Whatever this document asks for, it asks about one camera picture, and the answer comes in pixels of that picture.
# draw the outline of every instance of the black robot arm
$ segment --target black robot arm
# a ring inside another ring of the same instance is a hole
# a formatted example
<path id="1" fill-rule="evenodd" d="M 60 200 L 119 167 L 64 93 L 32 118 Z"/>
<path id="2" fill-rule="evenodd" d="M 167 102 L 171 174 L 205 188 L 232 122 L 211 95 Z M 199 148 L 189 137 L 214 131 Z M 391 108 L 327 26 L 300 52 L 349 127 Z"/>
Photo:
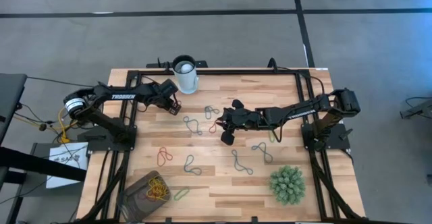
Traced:
<path id="1" fill-rule="evenodd" d="M 156 105 L 171 114 L 176 115 L 180 110 L 177 100 L 171 99 L 178 91 L 177 86 L 170 80 L 162 84 L 151 82 L 140 84 L 133 88 L 124 86 L 107 86 L 99 82 L 93 88 L 77 90 L 64 98 L 63 102 L 67 112 L 72 119 L 86 119 L 86 116 L 96 111 L 105 101 L 113 100 L 136 100 L 144 105 Z M 85 97 L 92 98 L 91 104 L 87 105 Z"/>
<path id="2" fill-rule="evenodd" d="M 331 106 L 330 96 L 334 96 Z M 217 124 L 225 130 L 221 140 L 232 145 L 234 143 L 234 130 L 270 130 L 278 142 L 281 141 L 282 126 L 291 119 L 296 119 L 316 112 L 327 112 L 327 115 L 313 123 L 314 135 L 323 139 L 327 131 L 344 117 L 354 117 L 360 112 L 354 92 L 348 89 L 334 90 L 329 94 L 321 94 L 313 99 L 290 105 L 288 107 L 256 108 L 254 111 L 244 108 L 239 100 L 234 100 L 233 108 L 224 108 L 222 117 Z M 275 129 L 280 127 L 277 137 Z"/>
<path id="3" fill-rule="evenodd" d="M 80 141 L 89 142 L 89 150 L 132 150 L 136 128 L 133 125 L 126 126 L 118 117 L 106 116 L 97 110 L 99 106 L 106 101 L 135 100 L 146 107 L 156 105 L 172 115 L 177 115 L 181 109 L 175 95 L 177 91 L 177 86 L 170 79 L 162 84 L 151 82 L 132 88 L 107 86 L 99 82 L 99 85 L 92 88 L 71 93 L 64 98 L 63 102 L 72 119 L 81 122 L 91 121 L 98 125 L 78 135 Z"/>

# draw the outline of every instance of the green succulent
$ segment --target green succulent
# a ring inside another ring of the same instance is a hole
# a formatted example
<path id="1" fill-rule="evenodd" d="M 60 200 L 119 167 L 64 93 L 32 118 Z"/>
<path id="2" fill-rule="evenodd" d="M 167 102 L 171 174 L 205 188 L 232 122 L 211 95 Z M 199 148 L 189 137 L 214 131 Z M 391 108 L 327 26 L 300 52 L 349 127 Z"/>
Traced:
<path id="1" fill-rule="evenodd" d="M 276 201 L 283 205 L 300 203 L 306 190 L 302 174 L 298 167 L 292 168 L 288 165 L 271 173 L 270 189 L 276 196 Z"/>

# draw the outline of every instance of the gray floor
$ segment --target gray floor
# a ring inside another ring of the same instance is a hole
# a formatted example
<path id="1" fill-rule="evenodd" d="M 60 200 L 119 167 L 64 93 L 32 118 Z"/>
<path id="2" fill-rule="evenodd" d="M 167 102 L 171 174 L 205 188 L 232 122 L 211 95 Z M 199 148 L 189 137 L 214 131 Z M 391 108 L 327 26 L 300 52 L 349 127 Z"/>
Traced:
<path id="1" fill-rule="evenodd" d="M 432 0 L 302 0 L 305 9 L 432 7 Z M 0 0 L 0 13 L 294 9 L 294 0 Z M 432 133 L 428 119 L 401 120 L 410 96 L 432 96 L 432 14 L 307 15 L 315 65 L 335 87 L 354 90 L 362 112 L 345 120 L 367 216 L 430 223 Z M 0 19 L 0 70 L 83 84 L 106 82 L 112 67 L 144 67 L 185 53 L 212 67 L 256 67 L 270 57 L 305 67 L 296 15 L 164 18 Z M 73 86 L 28 81 L 22 102 L 56 117 Z M 51 142 L 13 121 L 4 146 L 30 152 Z M 0 201 L 14 195 L 6 184 Z M 19 219 L 67 221 L 79 196 L 25 198 Z M 11 202 L 0 205 L 3 223 Z"/>

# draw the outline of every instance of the white paper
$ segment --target white paper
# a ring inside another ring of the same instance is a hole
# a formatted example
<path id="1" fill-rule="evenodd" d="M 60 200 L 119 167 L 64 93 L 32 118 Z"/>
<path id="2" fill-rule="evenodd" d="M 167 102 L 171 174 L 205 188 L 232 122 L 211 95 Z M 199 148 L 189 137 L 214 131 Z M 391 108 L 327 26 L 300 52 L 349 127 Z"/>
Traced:
<path id="1" fill-rule="evenodd" d="M 87 170 L 87 144 L 87 142 L 67 143 L 57 148 L 51 148 L 49 150 L 49 160 Z M 78 182 L 62 177 L 47 176 L 47 188 L 57 188 Z"/>

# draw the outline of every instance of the wooden tabletop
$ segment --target wooden tabletop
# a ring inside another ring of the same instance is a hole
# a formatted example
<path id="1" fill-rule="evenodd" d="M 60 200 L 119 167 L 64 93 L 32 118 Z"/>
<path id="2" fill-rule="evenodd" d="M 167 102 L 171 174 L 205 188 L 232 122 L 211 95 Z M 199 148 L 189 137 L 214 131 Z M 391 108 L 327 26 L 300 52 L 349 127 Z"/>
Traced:
<path id="1" fill-rule="evenodd" d="M 109 85 L 124 86 L 127 72 L 127 69 L 111 70 Z M 333 90 L 327 70 L 310 69 L 310 74 L 324 82 L 326 92 Z M 158 82 L 163 82 L 167 78 L 177 82 L 174 76 L 149 77 Z M 216 117 L 221 114 L 206 119 L 204 112 L 207 105 L 222 112 L 224 107 L 231 107 L 233 99 L 240 99 L 247 109 L 252 110 L 255 107 L 285 107 L 298 103 L 294 76 L 199 77 L 198 92 L 191 95 L 177 93 L 178 100 L 182 102 L 182 109 L 177 116 L 155 106 L 148 107 L 145 113 L 137 114 L 138 138 L 136 147 L 130 154 L 126 187 L 150 171 L 157 170 L 167 182 L 172 195 L 183 187 L 190 188 L 190 192 L 181 200 L 168 201 L 145 221 L 165 221 L 166 217 L 172 217 L 173 221 L 250 221 L 252 216 L 257 216 L 259 221 L 319 221 L 311 164 L 308 152 L 303 148 L 300 133 L 301 118 L 290 120 L 284 125 L 281 143 L 270 143 L 268 132 L 236 131 L 234 145 L 227 146 L 220 141 L 221 128 L 218 127 L 214 134 L 209 132 Z M 319 83 L 315 80 L 312 82 L 315 94 L 321 93 Z M 306 84 L 304 81 L 302 84 L 307 99 Z M 105 103 L 104 113 L 110 117 L 118 117 L 120 107 L 120 101 L 108 101 Z M 138 108 L 144 109 L 144 105 L 139 105 Z M 199 121 L 202 136 L 189 131 L 183 122 L 185 116 Z M 267 143 L 267 152 L 274 158 L 272 163 L 263 162 L 261 151 L 251 150 L 251 146 L 260 142 Z M 173 160 L 167 161 L 163 167 L 158 167 L 157 153 L 162 146 L 173 155 Z M 240 164 L 253 169 L 253 175 L 245 171 L 236 171 L 233 149 L 238 152 Z M 364 216 L 351 160 L 340 150 L 328 150 L 327 154 L 334 186 L 351 208 Z M 95 202 L 104 155 L 104 152 L 97 152 L 90 158 L 77 218 L 84 216 Z M 202 175 L 197 176 L 183 170 L 188 155 L 194 155 L 191 167 L 200 167 Z M 111 153 L 108 156 L 99 193 L 105 189 L 110 159 Z M 271 172 L 284 165 L 297 166 L 303 171 L 306 196 L 297 206 L 282 206 L 276 202 L 267 184 Z M 325 187 L 323 193 L 327 215 L 331 216 Z M 111 196 L 109 217 L 113 216 L 116 196 L 117 189 Z"/>

